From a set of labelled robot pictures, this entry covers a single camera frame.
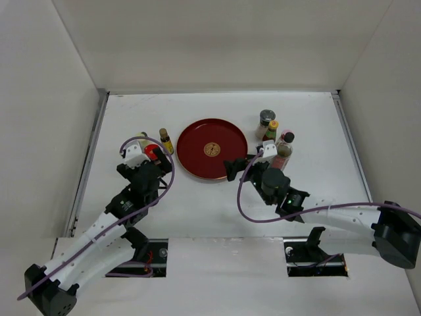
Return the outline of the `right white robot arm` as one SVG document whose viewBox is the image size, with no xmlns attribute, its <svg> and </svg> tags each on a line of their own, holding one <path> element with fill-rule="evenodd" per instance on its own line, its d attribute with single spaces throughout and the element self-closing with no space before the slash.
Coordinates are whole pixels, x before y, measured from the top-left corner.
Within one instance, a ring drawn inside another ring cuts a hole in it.
<svg viewBox="0 0 421 316">
<path fill-rule="evenodd" d="M 372 255 L 402 269 L 414 269 L 420 247 L 420 215 L 392 201 L 334 204 L 313 200 L 306 191 L 295 189 L 279 169 L 258 157 L 225 161 L 228 181 L 242 172 L 240 182 L 250 182 L 266 205 L 275 206 L 276 218 L 253 219 L 256 224 L 278 221 L 312 224 L 307 239 L 296 246 L 287 243 L 290 263 L 310 270 L 345 253 Z"/>
</svg>

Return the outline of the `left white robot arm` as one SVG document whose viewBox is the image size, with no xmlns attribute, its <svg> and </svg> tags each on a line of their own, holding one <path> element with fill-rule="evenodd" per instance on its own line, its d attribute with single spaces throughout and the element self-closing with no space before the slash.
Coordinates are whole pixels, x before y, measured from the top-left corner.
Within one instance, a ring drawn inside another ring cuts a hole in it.
<svg viewBox="0 0 421 316">
<path fill-rule="evenodd" d="M 127 261 L 138 263 L 147 257 L 149 239 L 135 225 L 169 191 L 172 184 L 164 176 L 175 175 L 164 146 L 153 153 L 157 162 L 117 167 L 129 184 L 67 250 L 42 266 L 27 268 L 19 300 L 28 298 L 42 315 L 68 315 L 90 282 Z"/>
</svg>

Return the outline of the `yellow-cap red sauce bottle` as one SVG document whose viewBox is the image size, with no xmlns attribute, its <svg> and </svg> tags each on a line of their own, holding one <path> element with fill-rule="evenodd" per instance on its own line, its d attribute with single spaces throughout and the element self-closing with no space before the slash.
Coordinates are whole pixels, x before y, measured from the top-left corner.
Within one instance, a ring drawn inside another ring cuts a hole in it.
<svg viewBox="0 0 421 316">
<path fill-rule="evenodd" d="M 271 120 L 268 124 L 268 128 L 262 138 L 263 141 L 266 140 L 276 140 L 276 134 L 278 129 L 279 123 L 276 120 Z"/>
</svg>

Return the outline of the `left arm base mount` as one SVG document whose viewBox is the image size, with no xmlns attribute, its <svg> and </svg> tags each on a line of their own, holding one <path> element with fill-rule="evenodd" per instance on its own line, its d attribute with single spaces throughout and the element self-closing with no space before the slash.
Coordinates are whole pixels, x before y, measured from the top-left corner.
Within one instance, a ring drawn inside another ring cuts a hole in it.
<svg viewBox="0 0 421 316">
<path fill-rule="evenodd" d="M 144 250 L 136 250 L 134 257 L 107 273 L 113 278 L 166 277 L 168 239 L 152 239 Z"/>
</svg>

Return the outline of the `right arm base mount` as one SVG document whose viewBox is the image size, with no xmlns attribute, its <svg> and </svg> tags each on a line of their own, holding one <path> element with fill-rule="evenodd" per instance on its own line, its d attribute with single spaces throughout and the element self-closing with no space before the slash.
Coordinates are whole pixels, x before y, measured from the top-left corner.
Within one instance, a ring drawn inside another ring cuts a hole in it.
<svg viewBox="0 0 421 316">
<path fill-rule="evenodd" d="M 328 255 L 319 247 L 325 230 L 315 227 L 308 237 L 283 239 L 289 277 L 348 277 L 343 254 Z"/>
</svg>

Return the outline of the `red-lid chili sauce jar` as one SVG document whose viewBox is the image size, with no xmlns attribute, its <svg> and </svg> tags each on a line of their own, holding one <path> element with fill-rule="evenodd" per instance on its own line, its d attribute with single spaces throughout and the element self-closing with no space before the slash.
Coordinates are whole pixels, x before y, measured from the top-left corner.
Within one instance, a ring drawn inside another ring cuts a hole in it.
<svg viewBox="0 0 421 316">
<path fill-rule="evenodd" d="M 148 156 L 148 158 L 151 161 L 157 161 L 159 158 L 157 157 L 157 155 L 154 153 L 154 149 L 158 149 L 159 146 L 157 144 L 149 144 L 147 146 L 144 147 L 144 153 L 146 154 L 146 156 Z"/>
</svg>

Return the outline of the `grey-lid salt grinder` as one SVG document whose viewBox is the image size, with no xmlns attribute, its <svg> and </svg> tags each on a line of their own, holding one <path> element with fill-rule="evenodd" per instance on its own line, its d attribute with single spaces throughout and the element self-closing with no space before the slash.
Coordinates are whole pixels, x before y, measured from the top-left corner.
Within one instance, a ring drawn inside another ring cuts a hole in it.
<svg viewBox="0 0 421 316">
<path fill-rule="evenodd" d="M 270 109 L 264 109 L 259 114 L 259 125 L 255 136 L 257 140 L 262 140 L 271 121 L 276 119 L 276 114 Z"/>
</svg>

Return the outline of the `cream-cap white shaker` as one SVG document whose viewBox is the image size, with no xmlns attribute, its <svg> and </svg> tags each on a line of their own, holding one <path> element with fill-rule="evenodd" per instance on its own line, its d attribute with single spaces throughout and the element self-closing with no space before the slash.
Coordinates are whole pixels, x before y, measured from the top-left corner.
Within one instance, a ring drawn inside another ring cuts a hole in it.
<svg viewBox="0 0 421 316">
<path fill-rule="evenodd" d="M 147 147 L 150 144 L 150 141 L 145 139 L 147 137 L 146 132 L 140 132 L 136 136 L 139 137 L 139 139 L 137 139 L 137 142 L 140 145 L 141 149 L 145 149 L 145 147 Z"/>
</svg>

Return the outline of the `small yellow-label oil bottle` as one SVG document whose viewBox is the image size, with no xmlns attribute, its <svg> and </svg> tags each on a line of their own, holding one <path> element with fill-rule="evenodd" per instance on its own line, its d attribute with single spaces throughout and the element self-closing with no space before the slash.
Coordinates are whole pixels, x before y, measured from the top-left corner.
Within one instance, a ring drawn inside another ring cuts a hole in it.
<svg viewBox="0 0 421 316">
<path fill-rule="evenodd" d="M 174 147 L 172 145 L 172 142 L 168 135 L 167 130 L 165 128 L 161 128 L 159 130 L 159 134 L 160 134 L 162 145 L 166 148 L 167 152 L 169 152 L 169 154 L 172 155 L 174 153 Z"/>
</svg>

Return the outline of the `black-cap dark vinegar bottle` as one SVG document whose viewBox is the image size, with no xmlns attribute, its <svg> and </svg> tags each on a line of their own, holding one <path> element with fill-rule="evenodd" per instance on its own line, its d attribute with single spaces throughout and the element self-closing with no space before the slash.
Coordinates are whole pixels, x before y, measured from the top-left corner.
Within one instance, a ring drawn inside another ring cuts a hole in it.
<svg viewBox="0 0 421 316">
<path fill-rule="evenodd" d="M 284 132 L 276 142 L 277 155 L 273 158 L 270 167 L 284 171 L 292 153 L 292 142 L 295 139 L 293 132 Z"/>
</svg>

